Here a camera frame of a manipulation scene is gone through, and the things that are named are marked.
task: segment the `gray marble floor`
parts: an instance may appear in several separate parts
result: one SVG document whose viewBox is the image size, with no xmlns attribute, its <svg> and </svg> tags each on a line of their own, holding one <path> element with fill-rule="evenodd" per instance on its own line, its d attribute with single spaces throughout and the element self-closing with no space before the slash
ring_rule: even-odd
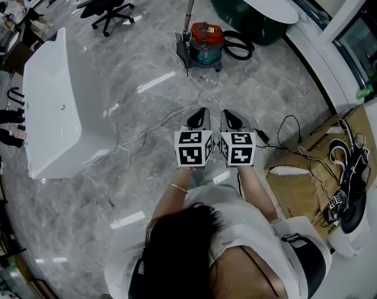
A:
<svg viewBox="0 0 377 299">
<path fill-rule="evenodd" d="M 220 116 L 220 107 L 179 65 L 157 19 L 163 21 L 173 43 L 173 31 L 181 30 L 188 0 L 128 0 L 136 6 L 132 15 L 142 18 L 133 25 L 111 21 L 109 37 L 91 28 L 95 17 L 80 19 L 81 11 L 74 12 L 83 1 L 59 0 L 48 9 L 39 6 L 38 11 L 55 24 L 47 36 L 66 27 L 87 47 L 93 57 L 93 70 L 102 81 L 99 101 L 108 122 L 115 127 L 120 145 L 187 105 L 204 106 L 213 116 Z M 196 0 L 192 21 L 203 20 L 231 29 L 217 17 L 209 0 Z M 272 143 L 288 114 L 298 118 L 303 133 L 329 116 L 314 81 L 283 40 L 268 47 L 256 45 L 253 57 L 246 62 L 225 54 L 223 65 L 218 74 L 193 69 L 192 75 L 224 108 L 240 112 L 253 127 L 263 129 Z M 175 75 L 137 93 L 138 86 L 170 72 Z M 0 108 L 6 104 L 8 85 L 21 84 L 18 75 L 4 79 Z M 176 169 L 172 135 L 180 116 L 73 179 L 34 181 L 27 175 L 24 150 L 17 152 L 0 145 L 6 163 L 2 181 L 16 237 L 27 248 L 24 256 L 32 269 L 61 298 L 98 298 L 107 293 L 103 269 L 115 233 L 110 224 L 139 211 L 146 218 L 135 223 L 137 229 L 148 222 Z M 295 121 L 288 121 L 283 138 L 296 134 Z M 254 167 L 265 184 L 263 166 L 275 154 L 278 152 L 271 149 L 256 151 Z M 214 153 L 207 164 L 208 176 L 224 171 L 221 156 Z"/>
</svg>

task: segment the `office chair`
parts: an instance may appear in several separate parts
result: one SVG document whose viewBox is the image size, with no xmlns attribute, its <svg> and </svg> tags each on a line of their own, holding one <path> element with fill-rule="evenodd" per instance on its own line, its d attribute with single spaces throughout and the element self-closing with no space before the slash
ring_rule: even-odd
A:
<svg viewBox="0 0 377 299">
<path fill-rule="evenodd" d="M 86 17 L 91 17 L 95 14 L 100 16 L 104 11 L 106 11 L 107 14 L 95 21 L 91 26 L 92 28 L 97 29 L 97 23 L 105 20 L 106 23 L 104 25 L 103 34 L 105 37 L 108 37 L 109 32 L 107 32 L 107 27 L 112 18 L 120 17 L 123 19 L 129 19 L 130 23 L 134 22 L 133 18 L 118 13 L 120 10 L 125 9 L 126 7 L 130 7 L 131 9 L 134 8 L 133 4 L 131 3 L 125 4 L 120 7 L 120 5 L 122 5 L 123 2 L 124 0 L 89 0 L 78 5 L 77 9 L 85 7 L 85 10 L 83 10 L 81 14 L 82 19 Z"/>
</svg>

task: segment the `red vacuum cleaner lid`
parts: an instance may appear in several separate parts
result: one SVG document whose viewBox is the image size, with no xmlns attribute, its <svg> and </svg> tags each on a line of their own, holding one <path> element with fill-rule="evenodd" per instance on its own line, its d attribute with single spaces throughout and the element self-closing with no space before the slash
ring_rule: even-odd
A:
<svg viewBox="0 0 377 299">
<path fill-rule="evenodd" d="M 207 24 L 206 22 L 196 22 L 191 26 L 192 39 L 197 44 L 223 45 L 225 37 L 219 26 Z"/>
</svg>

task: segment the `white bathtub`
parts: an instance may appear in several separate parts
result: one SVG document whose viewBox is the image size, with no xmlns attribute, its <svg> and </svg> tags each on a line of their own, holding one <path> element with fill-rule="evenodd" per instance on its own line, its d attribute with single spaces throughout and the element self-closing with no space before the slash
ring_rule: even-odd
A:
<svg viewBox="0 0 377 299">
<path fill-rule="evenodd" d="M 60 29 L 24 68 L 29 176 L 69 178 L 116 147 L 83 47 Z"/>
</svg>

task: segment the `white t-shirt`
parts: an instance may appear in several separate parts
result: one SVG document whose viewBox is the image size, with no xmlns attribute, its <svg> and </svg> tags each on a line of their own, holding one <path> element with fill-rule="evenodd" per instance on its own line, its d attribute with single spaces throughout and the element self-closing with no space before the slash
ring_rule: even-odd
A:
<svg viewBox="0 0 377 299">
<path fill-rule="evenodd" d="M 281 279 L 288 298 L 300 298 L 297 275 L 286 257 L 279 238 L 261 212 L 242 200 L 232 187 L 202 186 L 190 191 L 185 207 L 196 202 L 219 211 L 222 230 L 212 242 L 212 253 L 217 259 L 226 249 L 245 245 L 252 248 Z M 146 232 L 124 230 L 115 238 L 105 279 L 113 299 L 128 298 L 129 286 L 136 262 L 141 258 Z"/>
<path fill-rule="evenodd" d="M 3 14 L 5 16 L 12 14 L 13 18 L 11 19 L 11 21 L 13 21 L 16 24 L 19 24 L 21 21 L 24 20 L 27 14 L 27 8 L 23 7 L 21 4 L 19 4 L 15 0 L 7 0 L 6 2 L 7 2 L 7 7 Z"/>
</svg>

